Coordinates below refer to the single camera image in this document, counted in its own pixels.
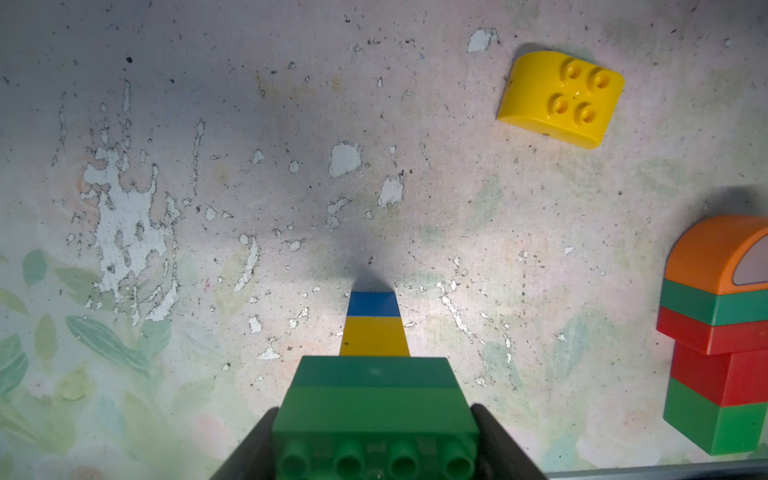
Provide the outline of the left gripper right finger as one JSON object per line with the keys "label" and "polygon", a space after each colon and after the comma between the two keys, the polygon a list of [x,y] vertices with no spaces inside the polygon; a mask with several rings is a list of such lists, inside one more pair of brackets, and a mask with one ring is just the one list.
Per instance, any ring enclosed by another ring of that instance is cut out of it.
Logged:
{"label": "left gripper right finger", "polygon": [[476,480],[547,480],[546,475],[482,404],[471,406],[479,429]]}

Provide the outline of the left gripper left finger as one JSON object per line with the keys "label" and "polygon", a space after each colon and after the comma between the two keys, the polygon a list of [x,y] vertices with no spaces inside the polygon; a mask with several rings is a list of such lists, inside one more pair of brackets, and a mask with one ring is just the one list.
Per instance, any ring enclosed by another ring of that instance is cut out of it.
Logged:
{"label": "left gripper left finger", "polygon": [[272,428],[279,408],[270,408],[210,477],[211,480],[275,480]]}

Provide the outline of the long green lego brick back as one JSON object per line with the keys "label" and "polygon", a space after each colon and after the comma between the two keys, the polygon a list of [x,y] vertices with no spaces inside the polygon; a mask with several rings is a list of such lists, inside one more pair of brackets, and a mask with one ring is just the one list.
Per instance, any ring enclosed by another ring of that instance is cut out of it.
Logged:
{"label": "long green lego brick back", "polygon": [[470,479],[479,428],[457,389],[292,387],[272,438],[279,479]]}

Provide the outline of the long green lego brick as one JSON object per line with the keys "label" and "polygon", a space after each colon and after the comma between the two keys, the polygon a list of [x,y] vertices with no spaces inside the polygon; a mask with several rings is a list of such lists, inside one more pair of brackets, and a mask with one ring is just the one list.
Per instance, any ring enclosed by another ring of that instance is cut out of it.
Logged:
{"label": "long green lego brick", "polygon": [[709,326],[767,320],[767,291],[718,295],[664,280],[660,305]]}
{"label": "long green lego brick", "polygon": [[292,387],[272,438],[279,479],[470,479],[479,428],[457,389]]}
{"label": "long green lego brick", "polygon": [[459,388],[446,358],[374,356],[304,356],[291,386]]}

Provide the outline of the small yellow lego brick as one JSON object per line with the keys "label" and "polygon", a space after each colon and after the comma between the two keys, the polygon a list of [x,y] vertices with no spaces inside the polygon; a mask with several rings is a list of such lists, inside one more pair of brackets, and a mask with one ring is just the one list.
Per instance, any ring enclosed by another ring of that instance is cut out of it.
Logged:
{"label": "small yellow lego brick", "polygon": [[340,355],[409,357],[410,351],[402,319],[348,316],[344,325]]}

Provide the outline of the small blue lego brick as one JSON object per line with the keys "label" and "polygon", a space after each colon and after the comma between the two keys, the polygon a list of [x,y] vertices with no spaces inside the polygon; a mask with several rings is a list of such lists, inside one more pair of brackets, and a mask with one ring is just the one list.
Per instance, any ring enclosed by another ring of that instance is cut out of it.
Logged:
{"label": "small blue lego brick", "polygon": [[350,293],[347,317],[400,318],[400,310],[394,292]]}

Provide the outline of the small green lego brick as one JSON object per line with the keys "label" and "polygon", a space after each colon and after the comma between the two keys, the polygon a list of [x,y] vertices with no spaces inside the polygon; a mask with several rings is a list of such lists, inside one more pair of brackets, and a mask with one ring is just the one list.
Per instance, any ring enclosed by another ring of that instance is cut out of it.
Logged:
{"label": "small green lego brick", "polygon": [[723,407],[669,381],[663,419],[711,456],[756,450],[766,416],[766,403]]}

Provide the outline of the small red lego brick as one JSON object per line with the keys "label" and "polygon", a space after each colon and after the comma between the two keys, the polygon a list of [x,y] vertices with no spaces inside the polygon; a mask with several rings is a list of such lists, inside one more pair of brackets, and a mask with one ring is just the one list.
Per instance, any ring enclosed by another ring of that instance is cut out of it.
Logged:
{"label": "small red lego brick", "polygon": [[671,377],[722,407],[766,403],[767,350],[704,355],[676,344]]}

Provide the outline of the long red lego brick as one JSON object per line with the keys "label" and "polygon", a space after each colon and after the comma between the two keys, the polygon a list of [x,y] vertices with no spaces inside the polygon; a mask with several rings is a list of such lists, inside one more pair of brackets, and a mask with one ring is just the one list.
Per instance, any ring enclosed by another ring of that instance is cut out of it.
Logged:
{"label": "long red lego brick", "polygon": [[704,355],[767,348],[767,321],[711,326],[661,307],[657,330]]}

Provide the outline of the long green lego brick front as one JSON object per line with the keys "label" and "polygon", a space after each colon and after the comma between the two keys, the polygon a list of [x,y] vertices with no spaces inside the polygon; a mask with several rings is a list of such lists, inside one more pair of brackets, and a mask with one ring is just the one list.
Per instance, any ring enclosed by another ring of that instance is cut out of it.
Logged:
{"label": "long green lego brick front", "polygon": [[664,280],[660,305],[709,326],[767,320],[767,291],[718,295]]}

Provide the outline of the yellow rounded lego brick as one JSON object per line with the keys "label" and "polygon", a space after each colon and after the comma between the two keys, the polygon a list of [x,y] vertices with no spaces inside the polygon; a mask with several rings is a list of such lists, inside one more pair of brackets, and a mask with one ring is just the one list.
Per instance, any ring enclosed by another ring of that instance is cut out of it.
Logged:
{"label": "yellow rounded lego brick", "polygon": [[613,70],[556,51],[517,58],[497,119],[587,150],[599,147],[625,86]]}

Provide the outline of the orange round lego piece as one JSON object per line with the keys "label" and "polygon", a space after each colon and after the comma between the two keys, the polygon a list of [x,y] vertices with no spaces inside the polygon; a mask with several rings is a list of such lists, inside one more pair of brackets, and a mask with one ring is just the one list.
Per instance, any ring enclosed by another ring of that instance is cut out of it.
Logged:
{"label": "orange round lego piece", "polygon": [[674,244],[666,280],[716,295],[767,288],[767,219],[720,215],[690,227]]}

